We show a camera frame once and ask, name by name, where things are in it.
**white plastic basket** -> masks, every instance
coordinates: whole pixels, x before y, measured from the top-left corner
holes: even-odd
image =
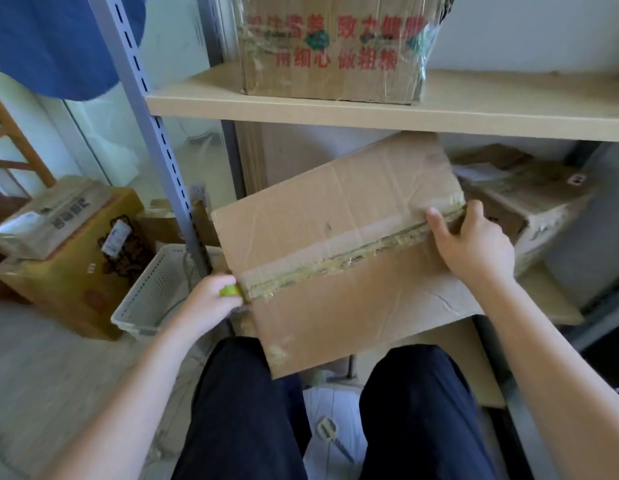
[[[212,266],[222,256],[220,248],[207,247]],[[145,268],[121,305],[112,323],[138,340],[148,340],[169,322],[201,281],[185,244],[166,244]]]

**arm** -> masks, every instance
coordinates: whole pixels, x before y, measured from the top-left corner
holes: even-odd
[[[37,478],[138,478],[181,362],[193,343],[218,324],[238,296],[218,295],[232,275],[205,278],[149,345],[108,406]]]
[[[619,395],[572,348],[514,280],[514,249],[479,201],[456,236],[427,211],[441,256],[472,291],[560,471],[619,479]]]

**metal shelf post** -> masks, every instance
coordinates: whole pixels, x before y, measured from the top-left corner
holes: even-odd
[[[178,222],[187,250],[201,276],[211,273],[211,262],[192,218],[192,204],[187,188],[169,144],[165,126],[160,116],[152,116],[145,104],[149,93],[149,80],[140,61],[136,40],[129,26],[121,0],[88,0],[98,28],[112,55],[116,72],[136,116],[154,169],[167,194]]]

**hand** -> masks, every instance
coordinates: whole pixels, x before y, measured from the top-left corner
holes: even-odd
[[[482,202],[468,203],[459,235],[450,233],[438,210],[427,209],[426,217],[445,264],[465,286],[513,279],[514,247],[501,226],[483,216]]]
[[[212,274],[196,285],[177,315],[167,326],[194,343],[241,305],[241,296],[219,296],[227,285],[235,285],[233,274]]]

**shelving unit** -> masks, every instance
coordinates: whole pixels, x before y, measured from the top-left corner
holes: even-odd
[[[417,105],[241,94],[225,63],[145,96],[149,112],[184,118],[619,141],[619,76],[427,72]]]

